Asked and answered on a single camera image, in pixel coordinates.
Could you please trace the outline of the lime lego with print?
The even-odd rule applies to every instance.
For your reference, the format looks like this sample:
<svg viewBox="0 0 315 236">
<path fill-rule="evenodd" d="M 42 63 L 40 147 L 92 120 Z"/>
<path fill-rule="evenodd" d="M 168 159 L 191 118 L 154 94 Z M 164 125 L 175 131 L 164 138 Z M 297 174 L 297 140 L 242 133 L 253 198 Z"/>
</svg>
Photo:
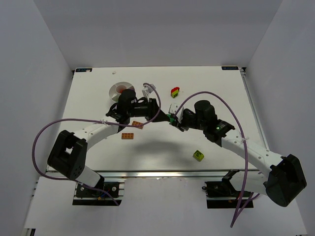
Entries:
<svg viewBox="0 0 315 236">
<path fill-rule="evenodd" d="M 198 162 L 201 162 L 204 159 L 204 154 L 196 150 L 193 154 L 193 158 L 197 160 Z"/>
</svg>

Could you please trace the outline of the red and lime lego stack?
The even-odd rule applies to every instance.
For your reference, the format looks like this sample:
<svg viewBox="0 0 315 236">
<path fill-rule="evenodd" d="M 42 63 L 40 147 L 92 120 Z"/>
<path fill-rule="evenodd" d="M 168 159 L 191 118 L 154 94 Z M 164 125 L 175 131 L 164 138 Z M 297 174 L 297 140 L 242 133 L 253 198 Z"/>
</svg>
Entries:
<svg viewBox="0 0 315 236">
<path fill-rule="evenodd" d="M 175 98 L 179 95 L 179 91 L 180 88 L 179 87 L 174 87 L 171 91 L 170 91 L 170 95 L 172 98 Z"/>
</svg>

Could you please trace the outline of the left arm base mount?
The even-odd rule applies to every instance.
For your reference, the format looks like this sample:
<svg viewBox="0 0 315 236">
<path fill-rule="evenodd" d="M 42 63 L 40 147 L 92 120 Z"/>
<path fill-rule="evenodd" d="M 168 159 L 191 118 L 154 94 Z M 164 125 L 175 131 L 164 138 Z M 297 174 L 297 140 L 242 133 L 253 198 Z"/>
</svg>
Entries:
<svg viewBox="0 0 315 236">
<path fill-rule="evenodd" d="M 103 191 L 100 192 L 88 189 L 80 184 L 76 185 L 72 204 L 74 206 L 114 206 L 117 207 L 122 202 L 124 195 L 122 182 L 105 182 Z"/>
</svg>

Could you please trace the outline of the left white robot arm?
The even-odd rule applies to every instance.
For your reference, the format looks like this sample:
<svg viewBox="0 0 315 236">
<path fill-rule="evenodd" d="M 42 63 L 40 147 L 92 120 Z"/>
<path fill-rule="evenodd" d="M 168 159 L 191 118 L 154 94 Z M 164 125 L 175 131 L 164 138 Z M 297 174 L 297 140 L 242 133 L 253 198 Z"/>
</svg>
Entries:
<svg viewBox="0 0 315 236">
<path fill-rule="evenodd" d="M 170 121 L 160 110 L 159 99 L 136 98 L 134 90 L 126 89 L 113 104 L 103 120 L 75 132 L 63 130 L 57 136 L 47 164 L 72 181 L 95 189 L 104 189 L 104 177 L 86 166 L 87 151 L 100 141 L 121 132 L 131 118 L 147 121 Z"/>
</svg>

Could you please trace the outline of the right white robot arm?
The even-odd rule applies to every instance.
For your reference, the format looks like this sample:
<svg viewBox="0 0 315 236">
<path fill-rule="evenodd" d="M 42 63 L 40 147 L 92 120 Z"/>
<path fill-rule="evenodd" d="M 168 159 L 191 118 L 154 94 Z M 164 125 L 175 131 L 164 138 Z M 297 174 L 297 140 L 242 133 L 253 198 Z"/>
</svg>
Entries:
<svg viewBox="0 0 315 236">
<path fill-rule="evenodd" d="M 207 140 L 247 159 L 260 171 L 250 174 L 231 170 L 222 178 L 224 185 L 240 191 L 246 178 L 245 191 L 266 195 L 281 207 L 288 206 L 306 188 L 304 172 L 296 156 L 274 153 L 243 138 L 233 125 L 217 117 L 215 108 L 207 100 L 197 101 L 194 108 L 191 111 L 172 103 L 169 108 L 173 118 L 171 125 L 181 131 L 201 130 Z"/>
</svg>

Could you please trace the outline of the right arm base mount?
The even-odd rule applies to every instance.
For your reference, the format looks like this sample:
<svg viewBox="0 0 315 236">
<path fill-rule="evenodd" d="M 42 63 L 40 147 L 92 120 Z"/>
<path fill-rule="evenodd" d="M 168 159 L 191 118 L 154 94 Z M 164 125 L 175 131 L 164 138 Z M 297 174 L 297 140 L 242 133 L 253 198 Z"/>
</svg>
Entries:
<svg viewBox="0 0 315 236">
<path fill-rule="evenodd" d="M 239 170 L 230 170 L 220 181 L 207 181 L 202 190 L 206 194 L 207 209 L 235 208 L 240 197 L 240 191 L 229 182 Z"/>
</svg>

